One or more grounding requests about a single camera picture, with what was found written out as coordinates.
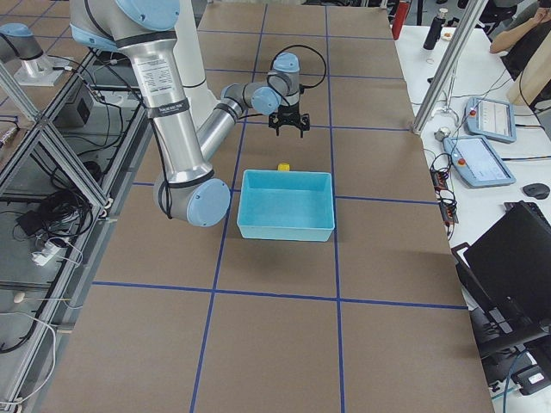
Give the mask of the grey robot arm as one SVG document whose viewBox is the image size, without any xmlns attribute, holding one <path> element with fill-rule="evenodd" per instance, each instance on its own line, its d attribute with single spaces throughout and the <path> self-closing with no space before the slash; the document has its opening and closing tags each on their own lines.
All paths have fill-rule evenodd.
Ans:
<svg viewBox="0 0 551 413">
<path fill-rule="evenodd" d="M 14 78 L 23 86 L 53 87 L 64 68 L 59 59 L 45 54 L 27 25 L 17 22 L 1 26 L 1 62 L 14 60 L 21 62 Z"/>
<path fill-rule="evenodd" d="M 72 1 L 70 12 L 75 41 L 121 53 L 133 67 L 162 164 L 154 200 L 170 219 L 209 227 L 225 217 L 230 189 L 210 160 L 245 111 L 309 127 L 291 52 L 275 56 L 265 81 L 231 84 L 213 96 L 189 1 Z"/>
</svg>

